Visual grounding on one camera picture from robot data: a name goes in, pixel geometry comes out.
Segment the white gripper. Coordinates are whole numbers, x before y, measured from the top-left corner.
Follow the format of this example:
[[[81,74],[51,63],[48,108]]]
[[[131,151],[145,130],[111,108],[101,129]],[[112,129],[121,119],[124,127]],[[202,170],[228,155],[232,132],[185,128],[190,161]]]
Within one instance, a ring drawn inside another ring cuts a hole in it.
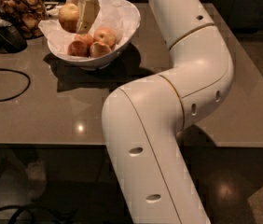
[[[66,0],[67,3],[73,3],[78,7],[78,20],[76,32],[86,34],[94,24],[100,11],[97,0]]]

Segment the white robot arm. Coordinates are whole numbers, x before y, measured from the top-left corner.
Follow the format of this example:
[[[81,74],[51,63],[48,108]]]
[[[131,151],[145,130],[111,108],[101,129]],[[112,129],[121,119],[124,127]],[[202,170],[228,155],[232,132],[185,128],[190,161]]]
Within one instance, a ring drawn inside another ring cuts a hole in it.
[[[233,62],[199,0],[148,3],[173,66],[106,98],[106,148],[134,224],[211,224],[176,135],[223,103]]]

